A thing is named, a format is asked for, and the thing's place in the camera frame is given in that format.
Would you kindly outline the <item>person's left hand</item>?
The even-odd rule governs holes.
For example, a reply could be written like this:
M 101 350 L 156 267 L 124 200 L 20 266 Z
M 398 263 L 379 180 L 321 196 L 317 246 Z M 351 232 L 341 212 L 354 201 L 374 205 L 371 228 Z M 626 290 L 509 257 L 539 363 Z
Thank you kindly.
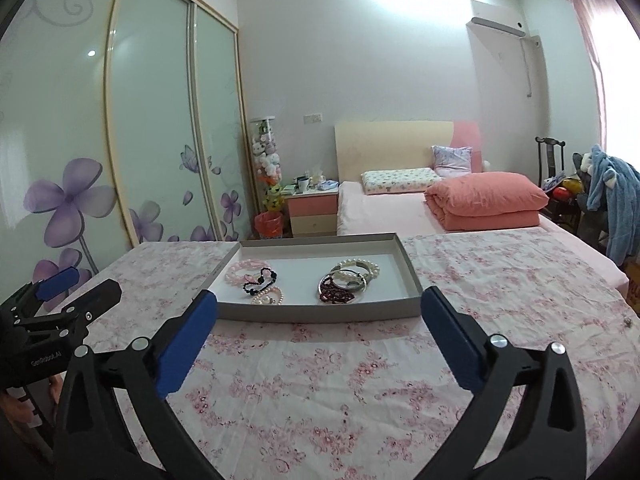
M 62 377 L 53 375 L 26 387 L 1 390 L 1 411 L 22 441 L 53 443 L 62 385 Z

